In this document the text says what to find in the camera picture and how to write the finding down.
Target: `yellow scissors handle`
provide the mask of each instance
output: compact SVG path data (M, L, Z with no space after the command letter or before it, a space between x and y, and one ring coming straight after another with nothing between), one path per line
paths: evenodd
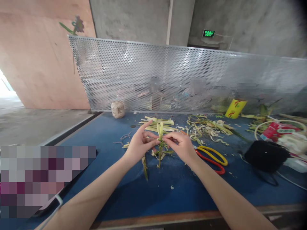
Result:
M220 154L218 151L216 151L216 150L214 150L214 149L212 149L210 147L206 147L206 146L198 146L197 149L207 153L210 157L212 157L212 159L214 159L216 162L220 163L221 165L223 165L223 166L227 166L228 165L228 161L226 160L226 158L222 154ZM223 162L220 161L219 159L217 159L215 156L213 156L211 153L209 153L205 149L210 150L210 151L216 153L223 160Z

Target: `exit sign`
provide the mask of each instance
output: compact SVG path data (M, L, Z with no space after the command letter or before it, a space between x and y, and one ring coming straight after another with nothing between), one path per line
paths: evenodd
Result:
M213 30L204 30L204 33L202 34L203 37L213 37L214 36L215 31Z

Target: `hand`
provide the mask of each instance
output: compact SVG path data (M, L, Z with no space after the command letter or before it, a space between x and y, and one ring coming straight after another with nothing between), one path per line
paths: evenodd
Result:
M179 144L174 143L170 138L176 139ZM189 136L179 132L171 132L163 136L162 140L166 142L180 157L180 159L191 167L191 164L198 159L193 144Z
M131 139L126 153L124 154L124 157L131 162L131 166L134 166L139 160L141 160L148 150L155 145L160 144L160 141L157 140L159 136L151 132L145 132L145 128L151 123L152 121L149 121L137 130Z

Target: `blue tabletop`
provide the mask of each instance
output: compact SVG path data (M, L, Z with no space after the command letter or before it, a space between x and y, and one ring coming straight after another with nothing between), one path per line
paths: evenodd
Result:
M154 116L161 119L169 119L170 116L175 124L186 126L188 115L183 114L147 114L127 113L122 119L115 119L111 113L105 112L82 127L61 145L71 146L96 146L98 155L96 160L89 165L84 174L74 184L70 192L64 197L67 202L88 184L94 181L107 168L120 159L125 149L120 144L124 134L134 134L138 128L138 122L145 116ZM211 120L219 120L214 115L208 116ZM231 124L246 138L254 141L252 133L245 131L252 121L247 118L229 119L222 118L227 124ZM206 146L214 148L225 155L228 166L226 173L222 175L232 187L241 193L254 206L286 205L306 202L307 192L276 177L279 186L273 187L261 181L252 171L250 165L242 161L239 153L245 153L250 144L239 137L225 136L222 143L215 143L211 139L203 138ZM96 221L106 221L122 218L143 217L167 213L217 210L210 195L193 174L191 169L175 154L173 157L165 157L161 162L161 168L156 168L158 160L150 154L146 154L148 166L148 181L143 174L143 165L137 163L123 178L109 198ZM281 171L296 179L296 182L306 181L306 176L291 168L283 166ZM30 218L27 227L37 226L46 217Z

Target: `perforated metal panel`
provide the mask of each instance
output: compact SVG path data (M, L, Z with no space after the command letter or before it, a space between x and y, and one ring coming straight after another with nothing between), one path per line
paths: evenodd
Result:
M111 111L225 112L233 98L306 111L307 59L69 36L90 106Z

